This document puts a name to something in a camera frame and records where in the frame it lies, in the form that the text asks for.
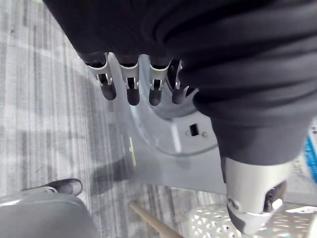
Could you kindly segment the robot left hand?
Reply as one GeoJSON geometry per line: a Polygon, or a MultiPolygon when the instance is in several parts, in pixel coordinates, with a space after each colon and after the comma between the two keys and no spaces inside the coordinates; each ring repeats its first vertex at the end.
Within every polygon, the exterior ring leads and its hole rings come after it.
{"type": "Polygon", "coordinates": [[[280,208],[292,162],[317,115],[314,0],[47,0],[75,51],[116,96],[107,56],[121,67],[127,99],[139,103],[139,56],[150,60],[150,104],[172,60],[181,62],[181,102],[193,88],[211,119],[227,210],[255,234],[280,208]]]}

